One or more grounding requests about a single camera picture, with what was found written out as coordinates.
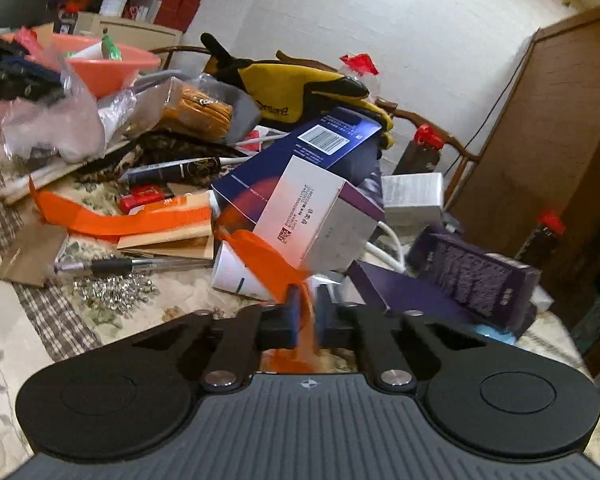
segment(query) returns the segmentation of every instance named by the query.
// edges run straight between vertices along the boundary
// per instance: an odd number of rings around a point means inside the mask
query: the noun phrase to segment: crosshair symbol
[[[303,388],[306,388],[307,390],[311,390],[312,388],[315,388],[318,384],[320,384],[317,381],[314,381],[313,379],[305,379],[304,381],[302,381],[300,383],[300,386],[302,386]]]

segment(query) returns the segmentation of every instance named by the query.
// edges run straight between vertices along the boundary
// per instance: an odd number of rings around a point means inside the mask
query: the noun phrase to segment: wooden chair
[[[166,46],[163,48],[156,48],[151,52],[153,52],[154,54],[168,54],[167,59],[164,63],[165,70],[169,67],[174,52],[197,52],[199,54],[210,54],[210,52],[202,46],[189,45]],[[333,66],[329,66],[320,61],[316,61],[315,59],[303,59],[301,57],[287,56],[281,50],[276,52],[276,58],[280,61],[284,61],[285,63],[308,66],[311,68],[317,68],[319,70],[326,70],[327,72],[338,71]],[[211,57],[209,58],[209,61],[205,66],[205,72],[212,74],[213,72],[215,72],[215,67],[216,60],[215,58]],[[467,164],[469,162],[477,164],[478,162],[480,162],[480,156],[474,155],[473,153],[467,151],[467,149],[460,143],[460,141],[456,139],[453,135],[451,135],[448,131],[446,131],[444,128],[441,128],[433,121],[429,121],[427,118],[415,112],[408,112],[407,110],[402,110],[401,108],[398,108],[397,103],[392,103],[391,101],[378,98],[376,99],[376,106],[382,108],[382,110],[387,112],[392,118],[405,119],[412,123],[416,128],[422,126],[423,124],[430,124],[430,126],[433,127],[433,129],[442,138],[442,140],[444,140],[445,144],[453,146],[458,151],[460,155],[460,164],[458,165],[458,168],[451,177],[451,180],[449,181],[449,184],[448,186],[446,186],[445,189],[445,205],[448,204],[449,200],[453,196],[453,193],[458,187],[460,180],[462,179],[462,174],[464,173]]]

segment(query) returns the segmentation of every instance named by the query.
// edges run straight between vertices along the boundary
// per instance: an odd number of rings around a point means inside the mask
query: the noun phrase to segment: light blue object
[[[480,335],[490,337],[491,339],[501,341],[508,345],[516,344],[516,337],[511,332],[500,332],[499,330],[496,330],[488,325],[477,325],[474,327],[474,330]]]

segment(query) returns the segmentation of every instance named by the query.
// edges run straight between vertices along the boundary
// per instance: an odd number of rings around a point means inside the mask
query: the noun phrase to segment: blue box
[[[224,209],[233,203],[248,220],[244,227],[253,228],[293,155],[357,186],[376,168],[380,131],[374,120],[334,108],[216,180],[212,189],[218,205]]]

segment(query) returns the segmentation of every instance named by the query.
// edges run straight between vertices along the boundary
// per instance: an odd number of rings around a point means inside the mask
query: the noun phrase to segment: metal screw
[[[389,386],[404,386],[409,384],[413,376],[404,370],[385,370],[380,375],[380,380]]]
[[[205,382],[211,386],[231,386],[235,383],[235,375],[227,370],[215,370],[205,376]]]

